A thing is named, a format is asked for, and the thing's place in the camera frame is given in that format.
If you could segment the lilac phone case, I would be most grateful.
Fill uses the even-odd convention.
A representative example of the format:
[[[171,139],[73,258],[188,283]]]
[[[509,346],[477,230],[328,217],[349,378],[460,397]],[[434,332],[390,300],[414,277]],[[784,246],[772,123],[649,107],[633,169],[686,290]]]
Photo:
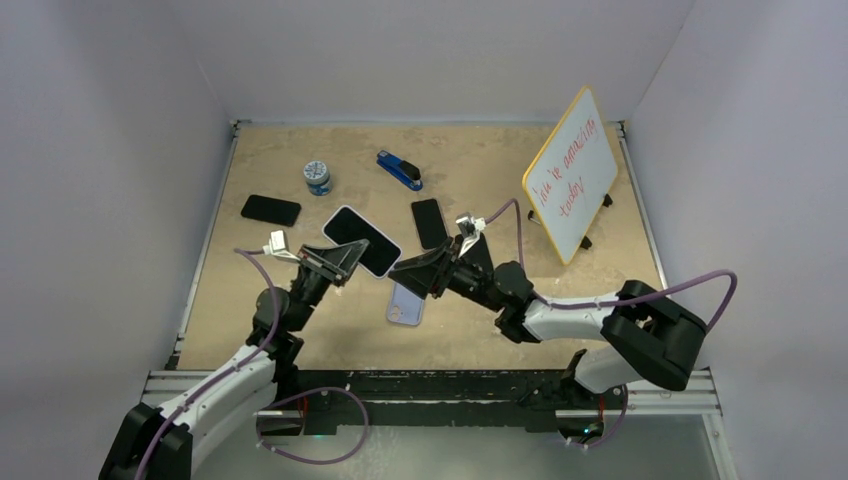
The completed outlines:
[[[368,246],[359,259],[373,277],[387,276],[402,256],[401,247],[349,205],[340,206],[324,223],[323,235],[336,245],[366,240]]]
[[[398,325],[416,327],[423,317],[425,301],[399,283],[394,283],[386,319]]]

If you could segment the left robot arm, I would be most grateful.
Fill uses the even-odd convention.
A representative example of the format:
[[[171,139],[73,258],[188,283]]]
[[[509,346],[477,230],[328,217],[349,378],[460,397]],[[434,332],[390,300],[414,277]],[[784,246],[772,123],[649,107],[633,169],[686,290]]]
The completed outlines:
[[[254,263],[267,255],[297,266],[289,288],[274,285],[260,263],[254,266],[267,287],[256,301],[245,344],[198,384],[159,406],[141,402],[124,417],[98,474],[101,479],[189,479],[234,430],[265,407],[284,409],[320,393],[298,393],[295,359],[303,329],[329,287],[353,276],[368,242],[289,248],[274,231],[258,250],[241,250]]]

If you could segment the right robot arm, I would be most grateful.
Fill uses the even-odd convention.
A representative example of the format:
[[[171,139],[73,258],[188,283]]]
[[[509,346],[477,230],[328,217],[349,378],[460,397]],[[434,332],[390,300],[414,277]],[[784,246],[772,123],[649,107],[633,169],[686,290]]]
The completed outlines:
[[[514,343],[605,341],[603,349],[575,355],[561,381],[564,399],[576,407],[637,380],[684,390],[708,333],[701,318],[641,281],[593,299],[555,300],[535,291],[518,262],[487,269],[450,244],[397,263],[389,277],[421,299],[450,290],[495,312],[496,328]]]

